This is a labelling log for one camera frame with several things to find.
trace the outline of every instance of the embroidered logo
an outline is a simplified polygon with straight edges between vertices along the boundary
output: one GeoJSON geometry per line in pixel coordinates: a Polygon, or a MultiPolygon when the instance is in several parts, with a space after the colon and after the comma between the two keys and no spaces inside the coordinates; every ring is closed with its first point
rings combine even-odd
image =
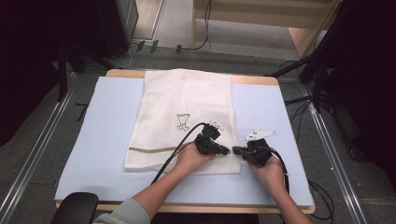
{"type": "Polygon", "coordinates": [[[178,121],[180,125],[177,126],[179,130],[183,130],[184,132],[188,131],[190,127],[187,127],[187,119],[189,118],[190,114],[177,114],[178,121]]]}

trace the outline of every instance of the white towel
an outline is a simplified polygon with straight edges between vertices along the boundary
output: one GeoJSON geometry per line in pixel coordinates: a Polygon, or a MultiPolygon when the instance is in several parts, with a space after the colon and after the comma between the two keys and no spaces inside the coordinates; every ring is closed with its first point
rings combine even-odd
{"type": "MultiPolygon", "coordinates": [[[[219,131],[217,143],[230,150],[237,146],[231,76],[184,69],[147,71],[124,167],[128,171],[159,170],[191,128],[210,120],[224,128],[219,131]]],[[[186,142],[193,141],[202,128],[198,127],[186,142]]],[[[165,171],[169,171],[175,162],[176,158],[165,171]]],[[[196,173],[239,174],[240,169],[240,159],[231,153],[218,155],[196,173]]]]}

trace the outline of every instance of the wooden desk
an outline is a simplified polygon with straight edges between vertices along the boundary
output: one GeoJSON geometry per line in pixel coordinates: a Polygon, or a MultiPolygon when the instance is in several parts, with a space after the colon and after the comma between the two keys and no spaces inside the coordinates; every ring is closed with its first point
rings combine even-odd
{"type": "MultiPolygon", "coordinates": [[[[125,151],[143,94],[141,77],[144,75],[144,71],[110,70],[106,77],[99,79],[78,140],[64,167],[55,196],[57,204],[72,192],[88,191],[99,196],[98,209],[111,211],[147,187],[157,174],[123,170],[125,151]]],[[[284,157],[290,170],[291,197],[305,213],[313,213],[315,205],[277,80],[233,76],[232,81],[239,145],[246,145],[244,138],[254,127],[276,131],[277,135],[267,138],[267,142],[284,157]],[[247,90],[256,98],[246,97],[247,90]]],[[[248,166],[242,165],[240,175],[188,176],[169,195],[160,212],[257,214],[279,211],[248,166]]]]}
{"type": "MultiPolygon", "coordinates": [[[[289,27],[294,46],[302,58],[320,32],[330,27],[342,0],[213,0],[210,20],[289,27]]],[[[195,20],[205,18],[208,0],[194,0],[195,20]]]]}

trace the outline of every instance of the gray sleeve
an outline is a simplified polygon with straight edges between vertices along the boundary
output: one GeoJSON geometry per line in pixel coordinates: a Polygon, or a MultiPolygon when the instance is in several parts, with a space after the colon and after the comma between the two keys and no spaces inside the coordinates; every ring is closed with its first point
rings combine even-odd
{"type": "Polygon", "coordinates": [[[120,206],[111,214],[102,214],[93,223],[106,224],[149,224],[150,219],[146,210],[132,198],[125,200],[120,206]]]}

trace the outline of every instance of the gray carpet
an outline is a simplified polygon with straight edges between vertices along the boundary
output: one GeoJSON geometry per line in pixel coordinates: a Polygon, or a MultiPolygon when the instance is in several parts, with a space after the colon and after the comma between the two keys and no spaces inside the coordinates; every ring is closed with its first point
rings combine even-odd
{"type": "MultiPolygon", "coordinates": [[[[285,62],[275,59],[208,52],[184,51],[176,54],[175,49],[157,49],[155,53],[149,53],[149,47],[139,52],[134,52],[134,50],[131,52],[132,63],[126,69],[187,68],[220,73],[268,75],[278,70],[279,66],[285,62]]],[[[116,62],[127,64],[129,57],[125,54],[116,62]]],[[[57,181],[73,149],[82,124],[82,121],[77,121],[77,119],[83,108],[76,103],[87,104],[91,100],[97,78],[106,74],[106,69],[100,65],[93,62],[87,63],[88,68],[85,74],[80,75],[72,98],[9,223],[49,223],[56,211],[53,198],[57,181]]],[[[295,80],[296,72],[292,72],[286,77],[282,77],[281,80],[295,80]]],[[[281,81],[280,87],[285,100],[303,95],[302,88],[296,81],[281,81]]],[[[55,88],[25,121],[15,137],[8,144],[0,147],[1,200],[4,199],[7,188],[23,166],[24,160],[50,116],[56,98],[57,89],[55,88]]],[[[300,105],[301,103],[289,105],[287,107],[289,114],[292,115],[300,105]]],[[[391,201],[391,198],[394,199],[396,194],[384,172],[374,164],[359,163],[350,159],[346,140],[338,127],[337,121],[326,110],[323,110],[322,116],[325,118],[339,156],[359,198],[364,199],[362,207],[367,219],[370,223],[396,223],[396,216],[393,214],[396,205],[394,201],[391,201]]],[[[295,133],[298,132],[298,122],[299,119],[296,119],[292,123],[295,133]]],[[[298,145],[308,179],[320,184],[332,196],[335,204],[334,223],[353,223],[315,123],[308,110],[302,117],[298,145]]],[[[316,214],[326,217],[328,215],[327,209],[317,196],[315,196],[315,203],[317,206],[316,214]]],[[[282,223],[279,215],[260,215],[259,218],[261,223],[282,223]]],[[[314,223],[330,223],[329,220],[320,221],[310,218],[314,223]]]]}

